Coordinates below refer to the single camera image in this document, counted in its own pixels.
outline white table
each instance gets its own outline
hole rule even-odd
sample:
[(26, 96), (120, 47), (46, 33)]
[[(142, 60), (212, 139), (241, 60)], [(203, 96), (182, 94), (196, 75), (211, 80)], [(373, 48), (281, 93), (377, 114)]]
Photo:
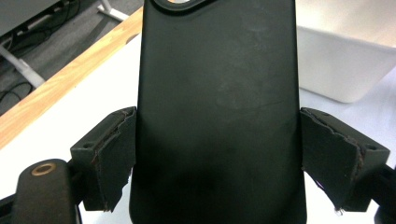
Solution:
[[(27, 166), (46, 159), (71, 159), (69, 148), (107, 114), (137, 104), (140, 36), (97, 68), (60, 102), (0, 150), (0, 198), (15, 192), (18, 176)], [(340, 104), (300, 90), (301, 106), (326, 111), (385, 147), (393, 149), (388, 165), (396, 164), (396, 69), (363, 99)], [(377, 205), (368, 213), (336, 215), (327, 196), (306, 176), (309, 224), (374, 223)], [(128, 184), (113, 214), (85, 212), (83, 222), (131, 223)]]

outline wooden edge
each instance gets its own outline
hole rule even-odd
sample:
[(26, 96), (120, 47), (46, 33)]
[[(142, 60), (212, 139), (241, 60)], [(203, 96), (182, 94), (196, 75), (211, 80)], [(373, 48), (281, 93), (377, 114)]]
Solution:
[(124, 47), (131, 38), (140, 34), (142, 20), (143, 8), (141, 7), (1, 116), (0, 150), (73, 90), (94, 69)]

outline metal leg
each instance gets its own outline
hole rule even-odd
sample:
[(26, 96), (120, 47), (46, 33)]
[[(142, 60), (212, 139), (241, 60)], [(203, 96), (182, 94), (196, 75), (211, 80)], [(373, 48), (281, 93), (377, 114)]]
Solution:
[(101, 2), (101, 6), (98, 7), (98, 10), (107, 16), (114, 18), (118, 21), (125, 21), (129, 16), (112, 8), (108, 0), (99, 0)]
[(35, 87), (38, 88), (46, 82), (38, 73), (33, 70), (27, 64), (24, 62), (22, 59), (17, 59), (13, 54), (11, 54), (8, 50), (3, 48), (3, 46), (0, 45), (0, 55), (5, 57), (10, 63), (12, 63), (15, 68)]

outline black case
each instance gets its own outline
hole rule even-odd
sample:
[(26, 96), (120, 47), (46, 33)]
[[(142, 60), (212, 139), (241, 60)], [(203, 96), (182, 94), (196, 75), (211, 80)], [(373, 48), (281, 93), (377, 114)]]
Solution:
[(134, 224), (306, 223), (294, 1), (146, 0)]

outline white bin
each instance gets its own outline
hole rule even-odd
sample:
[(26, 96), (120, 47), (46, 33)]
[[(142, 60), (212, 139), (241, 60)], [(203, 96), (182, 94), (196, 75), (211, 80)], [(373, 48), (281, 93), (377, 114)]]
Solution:
[(352, 103), (396, 66), (395, 0), (296, 0), (300, 87)]

